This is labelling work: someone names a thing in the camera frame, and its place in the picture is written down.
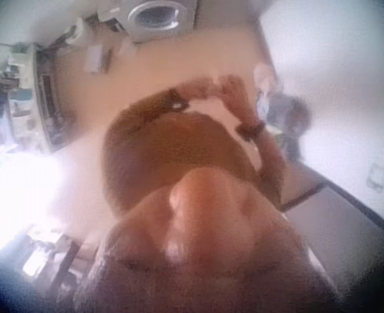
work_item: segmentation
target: tiled floor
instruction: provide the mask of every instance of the tiled floor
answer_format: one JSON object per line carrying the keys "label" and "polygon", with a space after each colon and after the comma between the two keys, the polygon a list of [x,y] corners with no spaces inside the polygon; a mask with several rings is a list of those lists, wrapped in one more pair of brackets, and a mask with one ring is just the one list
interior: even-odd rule
{"label": "tiled floor", "polygon": [[[107,74],[83,71],[85,50],[57,58],[57,97],[75,114],[77,139],[55,154],[64,183],[51,206],[67,233],[97,243],[114,219],[102,195],[100,152],[103,135],[112,119],[130,103],[198,76],[240,75],[255,99],[252,71],[265,61],[256,32],[248,27],[202,30],[181,38],[148,42],[134,55],[118,56],[124,39],[106,28],[96,30],[96,42],[113,50]],[[193,110],[209,113],[223,122],[233,136],[238,121],[215,100],[197,102]],[[255,166],[255,149],[245,143]]]}

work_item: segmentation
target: washing machine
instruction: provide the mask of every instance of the washing machine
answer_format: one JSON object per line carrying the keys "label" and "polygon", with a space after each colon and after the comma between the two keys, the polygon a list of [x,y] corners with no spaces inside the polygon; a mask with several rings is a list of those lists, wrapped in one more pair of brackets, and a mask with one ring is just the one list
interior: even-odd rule
{"label": "washing machine", "polygon": [[198,0],[120,0],[115,15],[133,42],[187,33],[194,28]]}

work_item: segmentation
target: man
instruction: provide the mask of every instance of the man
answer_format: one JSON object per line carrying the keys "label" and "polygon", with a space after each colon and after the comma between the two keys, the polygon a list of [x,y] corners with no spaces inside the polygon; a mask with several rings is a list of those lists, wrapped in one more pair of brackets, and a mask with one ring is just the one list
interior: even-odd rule
{"label": "man", "polygon": [[[259,173],[218,122],[218,97],[258,148]],[[326,312],[332,294],[280,213],[284,161],[243,81],[198,79],[123,111],[103,152],[120,222],[74,297],[80,312]]]}

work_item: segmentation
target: white wall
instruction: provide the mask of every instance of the white wall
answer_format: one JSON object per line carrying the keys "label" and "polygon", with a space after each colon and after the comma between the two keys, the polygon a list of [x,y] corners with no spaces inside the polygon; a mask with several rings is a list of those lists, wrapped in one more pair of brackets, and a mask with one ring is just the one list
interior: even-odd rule
{"label": "white wall", "polygon": [[[70,27],[77,16],[96,12],[99,0],[0,0],[0,42],[51,44]],[[9,48],[0,46],[0,67]]]}
{"label": "white wall", "polygon": [[260,22],[285,92],[312,110],[304,163],[384,218],[366,185],[384,158],[384,1],[278,0]]}

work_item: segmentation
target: hand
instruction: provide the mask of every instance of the hand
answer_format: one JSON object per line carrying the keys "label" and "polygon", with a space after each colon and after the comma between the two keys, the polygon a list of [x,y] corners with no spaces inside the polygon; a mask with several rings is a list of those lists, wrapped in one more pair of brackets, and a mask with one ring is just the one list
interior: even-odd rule
{"label": "hand", "polygon": [[260,123],[257,112],[250,104],[243,80],[236,75],[221,76],[219,97],[226,109],[246,126],[254,127]]}
{"label": "hand", "polygon": [[205,99],[216,94],[216,85],[209,77],[196,78],[178,85],[175,90],[186,101]]}

